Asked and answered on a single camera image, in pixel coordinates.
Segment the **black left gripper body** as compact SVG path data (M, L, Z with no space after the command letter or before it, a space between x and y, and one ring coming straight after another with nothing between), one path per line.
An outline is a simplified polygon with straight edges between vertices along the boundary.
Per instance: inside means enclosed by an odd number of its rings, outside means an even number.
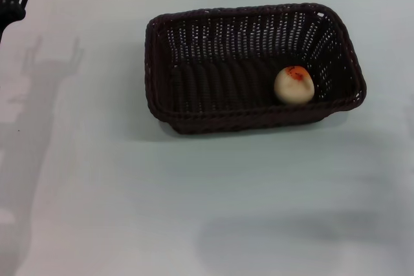
M0 38L10 24L22 21L26 16L26 0L1 0Z

